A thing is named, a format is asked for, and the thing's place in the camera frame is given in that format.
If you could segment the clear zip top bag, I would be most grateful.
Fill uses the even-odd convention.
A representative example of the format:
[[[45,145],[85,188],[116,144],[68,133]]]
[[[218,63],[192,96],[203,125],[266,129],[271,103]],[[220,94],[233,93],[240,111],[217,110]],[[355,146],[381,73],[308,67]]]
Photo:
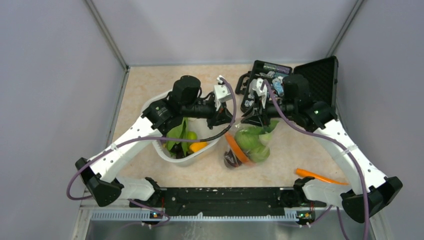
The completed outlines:
[[[274,132],[280,121],[268,125],[253,125],[237,118],[224,134],[223,163],[229,169],[254,167],[265,162],[271,154]]]

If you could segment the white plastic basket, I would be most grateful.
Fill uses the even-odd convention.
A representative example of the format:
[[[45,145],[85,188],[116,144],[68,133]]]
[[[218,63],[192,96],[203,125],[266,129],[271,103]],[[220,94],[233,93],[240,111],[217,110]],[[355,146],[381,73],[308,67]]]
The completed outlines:
[[[221,130],[218,128],[214,128],[212,130],[207,128],[207,122],[202,119],[197,118],[188,118],[185,122],[185,131],[186,132],[194,132],[197,135],[198,139],[202,138],[208,138],[211,136],[214,136],[218,134]],[[189,151],[189,154],[186,157],[183,158],[176,158],[176,156],[172,155],[166,146],[162,144],[160,140],[155,140],[152,142],[152,145],[154,149],[156,150],[157,154],[165,161],[175,164],[179,167],[187,167],[195,163],[196,161],[200,160],[201,158],[204,158],[208,154],[212,153],[214,149],[217,146],[217,143],[219,141],[219,138],[209,141],[207,143],[207,146],[200,149],[197,152],[191,153]]]

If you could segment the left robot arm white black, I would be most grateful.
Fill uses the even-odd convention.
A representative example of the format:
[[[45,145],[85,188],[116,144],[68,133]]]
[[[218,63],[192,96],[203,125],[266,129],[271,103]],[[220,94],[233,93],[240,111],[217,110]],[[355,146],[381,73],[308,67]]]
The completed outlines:
[[[235,101],[228,81],[219,76],[211,93],[202,96],[201,82],[191,75],[178,79],[172,89],[151,98],[134,124],[117,140],[90,158],[76,161],[76,176],[89,191],[89,198],[99,207],[117,200],[142,200],[154,207],[160,193],[146,179],[120,176],[121,169],[145,147],[156,141],[166,141],[171,129],[184,119],[205,121],[206,142],[219,139],[235,122],[236,112],[229,111],[227,101]]]

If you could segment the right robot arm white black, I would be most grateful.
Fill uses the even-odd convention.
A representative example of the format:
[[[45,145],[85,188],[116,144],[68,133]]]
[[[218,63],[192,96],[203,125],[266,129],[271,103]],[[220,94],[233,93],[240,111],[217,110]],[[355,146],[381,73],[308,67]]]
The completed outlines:
[[[347,179],[347,184],[328,183],[316,177],[295,181],[293,200],[299,206],[312,201],[341,207],[355,222],[369,218],[388,206],[403,187],[401,180],[388,177],[375,167],[349,137],[335,110],[314,97],[308,80],[292,74],[279,81],[283,96],[276,99],[276,89],[267,79],[249,81],[246,93],[253,96],[251,108],[244,114],[246,123],[267,124],[282,118],[299,133],[313,137],[330,154]]]

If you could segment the dark purple round fruit toy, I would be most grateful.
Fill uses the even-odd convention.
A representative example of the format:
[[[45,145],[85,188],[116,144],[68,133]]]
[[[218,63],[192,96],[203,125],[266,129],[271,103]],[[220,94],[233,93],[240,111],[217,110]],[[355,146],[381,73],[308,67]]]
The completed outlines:
[[[229,169],[238,168],[243,164],[231,150],[224,153],[223,162]]]

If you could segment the orange carrot toy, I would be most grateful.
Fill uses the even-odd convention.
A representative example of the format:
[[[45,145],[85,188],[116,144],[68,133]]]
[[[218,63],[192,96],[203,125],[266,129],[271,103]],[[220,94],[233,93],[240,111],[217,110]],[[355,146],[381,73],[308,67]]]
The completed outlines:
[[[242,162],[242,165],[253,166],[255,163],[252,162],[248,156],[242,151],[242,149],[236,143],[235,138],[228,132],[224,134],[225,140],[229,146],[229,150]]]

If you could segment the orange object behind right arm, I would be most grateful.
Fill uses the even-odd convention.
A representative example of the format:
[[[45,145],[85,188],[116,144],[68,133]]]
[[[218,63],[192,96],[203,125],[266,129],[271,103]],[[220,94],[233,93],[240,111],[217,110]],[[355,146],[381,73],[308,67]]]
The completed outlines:
[[[308,170],[305,170],[305,169],[302,169],[302,168],[297,168],[295,170],[295,174],[298,175],[299,177],[303,177],[303,178],[312,177],[312,178],[315,178],[315,179],[320,180],[320,181],[325,182],[325,183],[337,184],[337,185],[348,185],[348,183],[336,181],[336,180],[321,176],[319,174],[313,173],[311,171],[308,171]]]

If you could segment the green cabbage toy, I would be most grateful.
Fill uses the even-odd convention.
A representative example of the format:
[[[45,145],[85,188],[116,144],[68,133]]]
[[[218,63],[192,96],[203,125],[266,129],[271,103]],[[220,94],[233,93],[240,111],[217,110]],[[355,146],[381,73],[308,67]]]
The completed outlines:
[[[243,151],[249,151],[262,145],[257,134],[251,134],[246,131],[238,131],[234,139]]]
[[[270,156],[270,148],[264,145],[259,145],[248,152],[248,158],[255,163],[261,163]]]

